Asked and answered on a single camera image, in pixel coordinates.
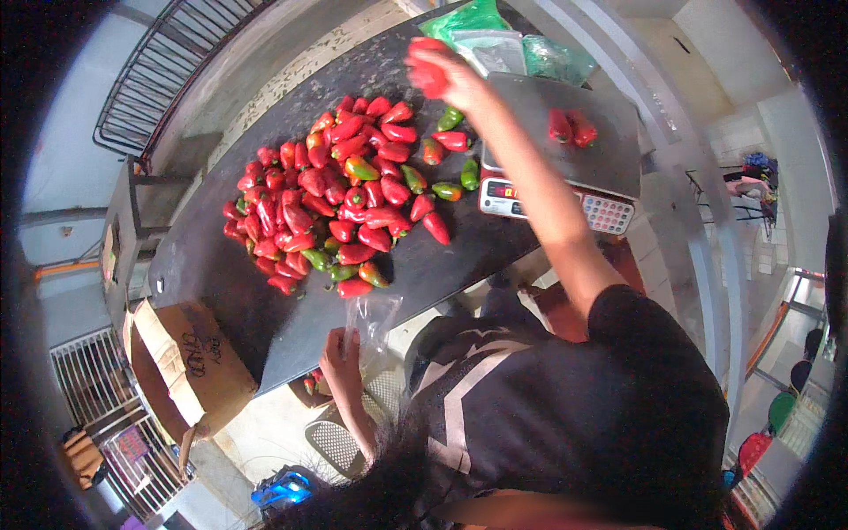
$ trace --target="cardboard box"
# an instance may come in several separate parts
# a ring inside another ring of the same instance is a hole
[[[155,310],[144,300],[134,314],[127,313],[123,331],[144,397],[181,445],[183,471],[192,441],[222,429],[253,398],[258,385],[212,312],[201,304]]]

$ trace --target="woman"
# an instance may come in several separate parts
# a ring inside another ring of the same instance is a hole
[[[591,506],[549,527],[714,527],[728,409],[699,351],[607,263],[571,188],[487,83],[453,54],[412,53],[443,71],[444,101],[510,176],[589,342],[509,310],[438,318],[407,354],[412,398],[378,444],[358,344],[342,355],[332,330],[321,369],[371,468],[271,527],[450,528],[432,513],[442,503],[517,492]]]

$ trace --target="green plastic bag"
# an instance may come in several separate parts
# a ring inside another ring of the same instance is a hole
[[[511,30],[512,26],[500,16],[494,0],[473,0],[448,14],[430,19],[418,26],[426,36],[444,41],[454,50],[454,30]]]
[[[598,67],[594,58],[583,50],[560,46],[546,36],[525,35],[524,62],[527,75],[583,86]]]

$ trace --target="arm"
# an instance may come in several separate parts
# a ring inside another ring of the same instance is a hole
[[[539,152],[512,111],[461,58],[420,50],[448,80],[442,99],[462,110],[503,166],[568,298],[584,319],[610,285],[626,284],[594,243],[572,187]]]
[[[343,338],[343,327],[330,330],[326,336],[324,354],[318,365],[330,386],[344,425],[365,456],[366,466],[369,466],[377,455],[377,441],[374,437],[374,424],[362,406],[360,336],[359,333],[354,335],[353,348],[345,352],[344,356]]]

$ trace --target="metal railing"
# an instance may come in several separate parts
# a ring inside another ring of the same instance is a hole
[[[127,509],[148,520],[188,481],[126,373],[129,363],[114,330],[89,333],[50,354],[68,412],[103,454],[107,482]]]
[[[142,159],[209,61],[273,0],[171,0],[124,63],[92,140]]]

